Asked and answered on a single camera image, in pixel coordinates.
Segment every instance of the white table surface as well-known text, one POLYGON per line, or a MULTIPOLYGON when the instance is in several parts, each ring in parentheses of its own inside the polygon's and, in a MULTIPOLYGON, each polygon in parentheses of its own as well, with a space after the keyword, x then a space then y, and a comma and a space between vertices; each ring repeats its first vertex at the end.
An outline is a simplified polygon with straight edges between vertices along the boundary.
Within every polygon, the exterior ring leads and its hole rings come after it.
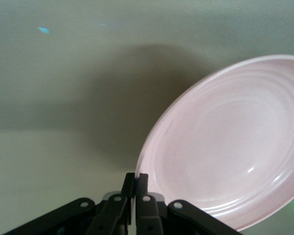
MULTIPOLYGON (((294 0, 0 0, 0 234, 120 190, 184 90, 268 54, 294 55, 294 0)), ((294 235, 294 200, 242 233, 294 235)))

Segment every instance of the pink plate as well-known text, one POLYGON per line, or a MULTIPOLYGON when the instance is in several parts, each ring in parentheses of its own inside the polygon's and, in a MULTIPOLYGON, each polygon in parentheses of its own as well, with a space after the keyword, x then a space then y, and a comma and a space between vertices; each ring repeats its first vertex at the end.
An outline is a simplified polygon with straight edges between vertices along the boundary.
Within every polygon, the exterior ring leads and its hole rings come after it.
POLYGON ((161 116, 136 177, 165 202, 184 199, 240 231, 294 198, 294 56, 227 67, 161 116))

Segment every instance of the metal screw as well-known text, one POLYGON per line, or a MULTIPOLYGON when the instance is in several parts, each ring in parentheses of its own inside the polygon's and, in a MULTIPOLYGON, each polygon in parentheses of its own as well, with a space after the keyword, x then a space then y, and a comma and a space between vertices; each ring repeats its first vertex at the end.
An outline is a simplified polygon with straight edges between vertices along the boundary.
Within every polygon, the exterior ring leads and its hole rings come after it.
POLYGON ((176 209, 182 209, 182 208, 183 208, 183 205, 182 205, 181 203, 179 203, 179 202, 175 202, 175 203, 173 204, 173 206, 174 206, 174 208, 176 208, 176 209))
POLYGON ((150 200, 151 200, 151 198, 149 196, 144 196, 143 197, 144 202, 149 202, 150 200))
POLYGON ((122 200, 122 198, 120 197, 120 196, 116 196, 115 198, 114 198, 114 201, 116 201, 116 202, 119 202, 119 201, 121 201, 122 200))
POLYGON ((81 204, 80 204, 80 207, 87 207, 88 206, 88 202, 82 202, 81 204))

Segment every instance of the black metal bracket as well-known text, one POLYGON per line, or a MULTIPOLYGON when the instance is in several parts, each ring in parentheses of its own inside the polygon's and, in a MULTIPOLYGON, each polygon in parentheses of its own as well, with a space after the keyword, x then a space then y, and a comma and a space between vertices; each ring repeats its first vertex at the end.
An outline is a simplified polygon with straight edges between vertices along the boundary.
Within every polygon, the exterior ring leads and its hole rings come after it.
POLYGON ((4 235, 127 235, 134 197, 137 235, 240 235, 187 201, 167 206, 147 186, 147 174, 127 173, 121 192, 98 205, 80 198, 4 235))

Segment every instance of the cyan light spot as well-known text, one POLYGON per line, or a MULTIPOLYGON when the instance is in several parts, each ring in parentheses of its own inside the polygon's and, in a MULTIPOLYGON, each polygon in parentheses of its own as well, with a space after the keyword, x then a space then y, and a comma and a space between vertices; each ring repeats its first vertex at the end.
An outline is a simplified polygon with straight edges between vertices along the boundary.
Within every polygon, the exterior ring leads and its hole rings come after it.
POLYGON ((48 28, 44 28, 44 27, 38 27, 38 29, 42 32, 42 33, 50 33, 48 28))

